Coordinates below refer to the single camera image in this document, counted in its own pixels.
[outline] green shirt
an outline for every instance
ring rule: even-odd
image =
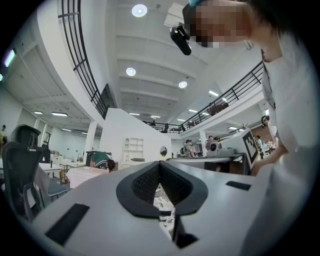
[[[91,161],[94,162],[95,167],[99,169],[107,169],[106,162],[109,160],[109,156],[103,152],[96,152],[93,154]]]
[[[192,146],[187,145],[185,148],[186,148],[186,150],[187,150],[187,155],[186,155],[186,157],[187,157],[187,158],[192,158],[192,155],[191,155],[191,153],[190,153],[190,150],[192,150]]]

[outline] person in green shirt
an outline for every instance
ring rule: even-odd
[[[186,143],[186,147],[185,148],[187,150],[187,155],[186,155],[187,158],[195,158],[195,153],[194,153],[194,150],[193,150],[193,148],[191,146],[191,141],[192,140],[190,140],[190,139],[187,139],[185,141],[185,143]]]
[[[109,169],[109,172],[112,172],[115,166],[115,161],[110,159],[110,157],[105,152],[94,153],[90,162],[90,167],[104,170]]]

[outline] chair seat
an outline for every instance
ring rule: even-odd
[[[52,197],[59,195],[63,192],[67,192],[67,189],[64,186],[56,183],[55,181],[50,181],[49,188],[47,194]]]

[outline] blue cap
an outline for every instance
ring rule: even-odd
[[[189,0],[190,7],[196,6],[197,3],[199,3],[201,0]]]

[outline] black fisheye border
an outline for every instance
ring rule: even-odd
[[[1,2],[0,10],[0,56],[1,59],[10,45],[12,39],[17,34],[20,27],[25,23],[28,17],[34,12],[43,1],[11,1]],[[277,1],[277,4],[283,5],[287,10],[287,17],[292,21],[298,31],[302,41],[309,51],[316,72],[320,74],[318,24],[319,11],[316,2],[312,1]],[[290,227],[289,231],[280,239],[280,241],[270,249],[265,255],[276,255],[285,253],[286,255],[303,252],[304,255],[311,255],[318,249],[317,231],[320,224],[319,210],[319,175],[312,189],[311,195],[302,210],[301,214]],[[2,250],[10,254],[30,252],[35,255],[55,255],[53,252],[44,251],[35,239],[28,235],[24,228],[18,222],[4,197],[0,192],[0,237]]]

